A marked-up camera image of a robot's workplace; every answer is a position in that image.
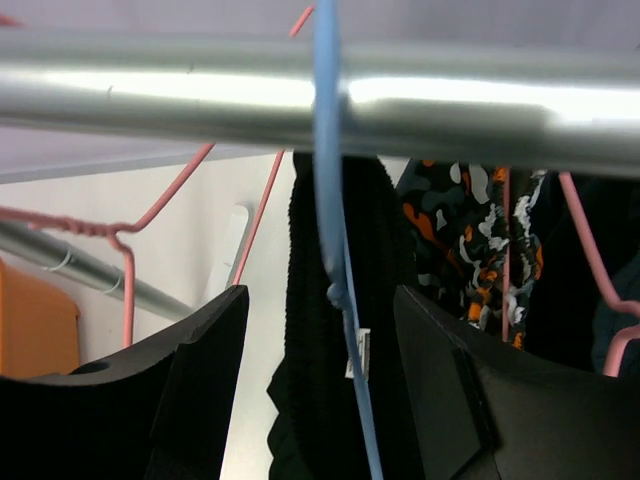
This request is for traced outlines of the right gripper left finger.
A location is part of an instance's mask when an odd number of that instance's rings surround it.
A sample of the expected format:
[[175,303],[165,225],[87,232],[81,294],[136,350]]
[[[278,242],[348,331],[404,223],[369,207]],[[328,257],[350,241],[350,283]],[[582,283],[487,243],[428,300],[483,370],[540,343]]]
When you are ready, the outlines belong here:
[[73,372],[1,381],[5,479],[216,479],[249,308],[233,286]]

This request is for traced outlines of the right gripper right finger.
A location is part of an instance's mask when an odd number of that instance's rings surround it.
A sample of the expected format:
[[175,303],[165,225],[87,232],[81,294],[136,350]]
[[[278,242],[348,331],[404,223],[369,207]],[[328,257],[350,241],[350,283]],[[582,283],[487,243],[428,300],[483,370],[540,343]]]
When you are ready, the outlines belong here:
[[639,384],[519,351],[401,286],[396,332],[429,479],[635,479]]

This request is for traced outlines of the black shorts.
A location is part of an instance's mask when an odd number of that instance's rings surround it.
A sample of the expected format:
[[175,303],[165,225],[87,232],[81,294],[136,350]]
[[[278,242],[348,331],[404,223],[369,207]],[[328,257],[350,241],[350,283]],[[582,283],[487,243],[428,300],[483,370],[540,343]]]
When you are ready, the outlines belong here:
[[[285,354],[268,394],[273,479],[366,479],[369,467],[341,313],[329,302],[318,240],[312,158],[295,153],[289,206]],[[423,467],[393,314],[395,290],[416,286],[410,228],[376,158],[344,161],[344,208],[360,323],[371,334],[369,389],[383,474],[420,479]]]

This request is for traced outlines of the blue wire hanger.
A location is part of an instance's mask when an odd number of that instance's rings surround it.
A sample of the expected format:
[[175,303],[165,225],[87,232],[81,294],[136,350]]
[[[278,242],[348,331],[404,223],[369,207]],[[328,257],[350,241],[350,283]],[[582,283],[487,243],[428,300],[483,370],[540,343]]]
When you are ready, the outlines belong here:
[[343,162],[340,147],[345,94],[341,89],[337,4],[334,1],[318,1],[314,11],[313,176],[318,235],[324,269],[330,282],[327,297],[342,312],[369,477],[381,479],[383,469],[370,392],[358,349],[359,315],[343,205]]

